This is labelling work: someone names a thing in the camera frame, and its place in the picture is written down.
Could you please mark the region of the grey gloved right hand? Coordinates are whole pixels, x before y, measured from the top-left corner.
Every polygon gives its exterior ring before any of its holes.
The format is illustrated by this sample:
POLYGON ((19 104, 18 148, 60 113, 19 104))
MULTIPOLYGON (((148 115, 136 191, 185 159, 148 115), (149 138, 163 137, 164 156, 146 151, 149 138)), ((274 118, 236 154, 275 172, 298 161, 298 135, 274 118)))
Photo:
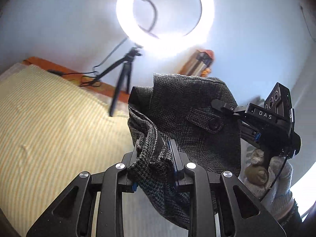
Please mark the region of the grey gloved right hand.
POLYGON ((277 221, 300 218, 298 206, 290 191, 292 165, 283 157, 272 157, 268 168, 263 166, 264 152, 247 149, 243 153, 239 179, 261 201, 277 221))

